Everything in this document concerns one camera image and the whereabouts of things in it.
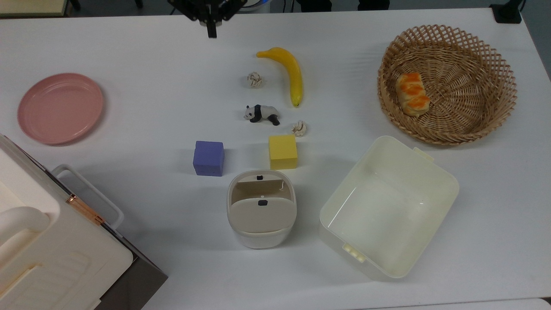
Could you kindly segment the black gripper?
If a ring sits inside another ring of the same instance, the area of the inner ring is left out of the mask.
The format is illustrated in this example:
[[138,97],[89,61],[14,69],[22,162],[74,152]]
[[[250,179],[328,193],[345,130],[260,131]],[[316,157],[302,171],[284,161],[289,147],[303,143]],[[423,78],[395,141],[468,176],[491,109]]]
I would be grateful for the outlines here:
[[229,20],[246,4],[245,0],[168,0],[190,20],[207,24],[208,37],[217,38],[217,23]]

